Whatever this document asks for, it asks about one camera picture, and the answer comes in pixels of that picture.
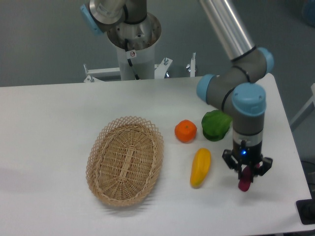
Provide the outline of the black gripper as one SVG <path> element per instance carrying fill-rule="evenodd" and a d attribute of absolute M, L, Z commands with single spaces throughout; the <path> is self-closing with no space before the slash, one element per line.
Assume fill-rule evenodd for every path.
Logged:
<path fill-rule="evenodd" d="M 242 165 L 251 166 L 251 182 L 257 176 L 267 173 L 273 164 L 273 159 L 262 158 L 262 136 L 233 134 L 233 149 L 225 149 L 222 158 L 229 167 L 238 174 L 238 179 L 242 177 Z"/>

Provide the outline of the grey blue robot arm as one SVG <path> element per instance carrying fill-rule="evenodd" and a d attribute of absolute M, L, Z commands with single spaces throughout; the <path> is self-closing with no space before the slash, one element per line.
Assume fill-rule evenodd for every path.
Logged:
<path fill-rule="evenodd" d="M 197 95 L 233 119 L 233 148 L 223 152 L 227 166 L 241 181 L 253 181 L 272 167 L 273 160 L 261 152 L 265 90 L 257 81 L 273 66 L 272 54 L 253 43 L 234 5 L 229 0 L 202 0 L 232 67 L 222 75 L 205 75 L 197 84 Z M 92 32 L 106 33 L 122 52 L 122 80 L 151 79 L 154 63 L 138 55 L 152 48 L 160 37 L 158 20 L 147 11 L 144 0 L 91 0 L 80 8 Z"/>

